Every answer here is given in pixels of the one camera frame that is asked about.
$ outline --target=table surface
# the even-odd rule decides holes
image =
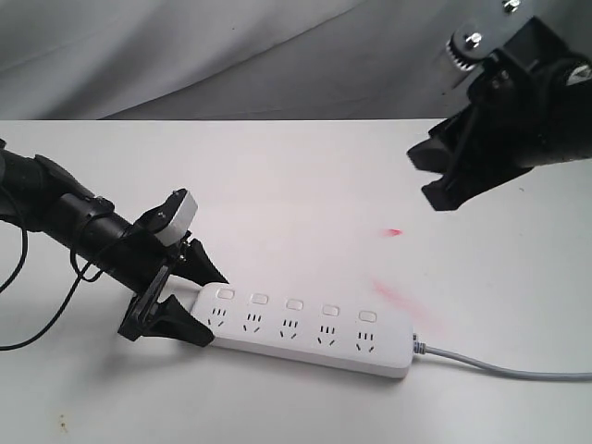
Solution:
[[[494,364],[592,370],[592,162],[536,169],[434,212],[405,152],[434,125],[359,122],[1,122],[127,219],[185,187],[191,230],[240,286],[372,298],[409,310],[427,343]],[[400,230],[388,236],[389,230]],[[19,232],[0,230],[0,276]],[[43,325],[74,279],[31,235],[0,298],[0,338]],[[190,305],[198,288],[171,281]],[[0,355],[3,442],[585,442],[592,385],[511,381],[438,358],[402,382],[167,339],[117,335],[130,292],[84,284],[38,343]]]

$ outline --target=red stain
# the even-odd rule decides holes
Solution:
[[[400,236],[403,232],[400,229],[389,228],[382,231],[382,236],[385,238],[394,238]]]
[[[401,296],[397,291],[387,287],[378,280],[373,281],[374,291],[397,308],[409,313],[413,321],[421,324],[423,327],[428,327],[432,330],[441,332],[443,329],[442,323],[419,302]]]

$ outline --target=black robotic arm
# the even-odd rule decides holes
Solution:
[[[585,56],[538,18],[491,52],[475,47],[487,35],[464,32],[452,36],[447,56],[459,72],[483,69],[468,88],[471,104],[408,152],[416,168],[443,175],[422,189],[437,211],[456,210],[533,167],[592,157],[592,64]]]
[[[10,153],[5,145],[0,140],[0,220],[21,227],[25,242],[26,231],[42,231],[69,248],[79,280],[95,281],[106,272],[133,290],[121,335],[130,340],[159,336],[199,346],[213,340],[211,330],[187,313],[175,296],[158,302],[170,275],[198,285],[227,282],[203,245],[190,240],[188,228],[197,204],[187,190],[174,191],[131,224],[115,213],[112,203],[95,196],[58,164],[40,155]],[[88,266],[80,270],[77,255],[101,271],[85,277]]]

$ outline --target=electrical socket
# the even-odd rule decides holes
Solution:
[[[413,359],[411,319],[392,307],[208,284],[191,314],[206,321],[218,347],[394,378],[404,377]]]

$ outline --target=bolt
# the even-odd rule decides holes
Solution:
[[[519,6],[520,0],[505,0],[503,2],[503,10],[506,11],[506,14],[513,14]]]
[[[471,35],[467,35],[464,39],[464,42],[466,43],[466,49],[469,51],[475,49],[477,46],[479,46],[479,44],[481,44],[482,40],[483,36],[479,32],[473,32]]]

